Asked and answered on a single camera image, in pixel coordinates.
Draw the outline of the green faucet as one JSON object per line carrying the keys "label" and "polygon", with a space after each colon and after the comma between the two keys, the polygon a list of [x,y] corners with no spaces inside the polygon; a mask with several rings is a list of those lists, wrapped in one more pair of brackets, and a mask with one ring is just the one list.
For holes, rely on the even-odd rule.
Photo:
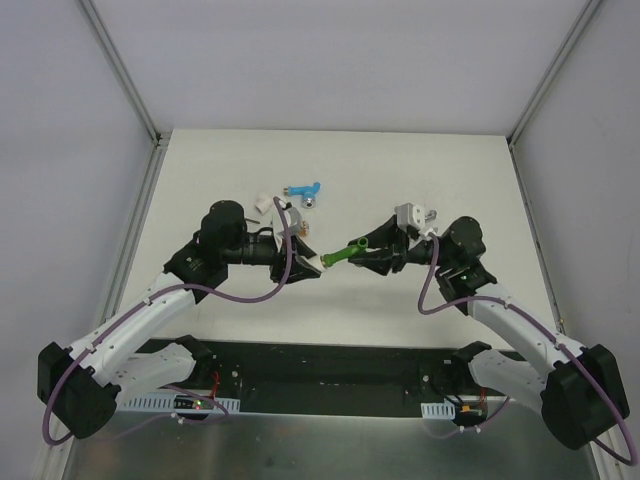
{"label": "green faucet", "polygon": [[348,260],[349,258],[365,252],[368,248],[368,239],[360,237],[355,242],[350,243],[346,247],[332,253],[321,256],[321,263],[324,268],[331,268],[335,264]]}

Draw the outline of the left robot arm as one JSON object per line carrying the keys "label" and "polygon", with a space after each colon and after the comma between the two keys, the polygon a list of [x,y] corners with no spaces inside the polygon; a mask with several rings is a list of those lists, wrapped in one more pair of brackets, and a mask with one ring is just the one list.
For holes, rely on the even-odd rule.
{"label": "left robot arm", "polygon": [[[191,336],[178,338],[155,354],[136,351],[157,331],[212,295],[240,304],[276,296],[287,284],[318,278],[329,267],[298,233],[296,208],[271,201],[271,225],[251,232],[242,205],[214,203],[181,249],[165,263],[131,306],[116,313],[67,347],[46,345],[37,357],[36,393],[45,406],[41,434],[49,446],[100,431],[130,399],[183,382],[204,387],[211,377],[204,347]],[[219,291],[232,264],[267,266],[275,287],[254,297]]]}

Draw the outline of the second white elbow fitting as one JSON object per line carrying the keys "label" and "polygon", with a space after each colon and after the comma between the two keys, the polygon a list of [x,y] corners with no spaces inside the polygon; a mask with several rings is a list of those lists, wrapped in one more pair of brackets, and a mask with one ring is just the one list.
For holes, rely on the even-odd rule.
{"label": "second white elbow fitting", "polygon": [[273,197],[266,193],[256,196],[254,207],[261,216],[266,216],[274,206]]}

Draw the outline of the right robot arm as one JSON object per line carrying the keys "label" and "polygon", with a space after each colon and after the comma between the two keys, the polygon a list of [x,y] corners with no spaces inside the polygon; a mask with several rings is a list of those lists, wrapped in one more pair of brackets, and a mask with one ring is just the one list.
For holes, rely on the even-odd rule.
{"label": "right robot arm", "polygon": [[513,360],[482,342],[459,350],[460,363],[450,369],[457,392],[484,387],[516,400],[572,450],[598,442],[613,427],[631,438],[625,424],[629,403],[613,353],[550,330],[516,302],[481,262],[486,246],[477,220],[462,216],[436,234],[395,214],[353,244],[360,251],[350,263],[379,275],[407,264],[428,266],[423,286],[437,283],[445,308],[489,328],[518,354]]}

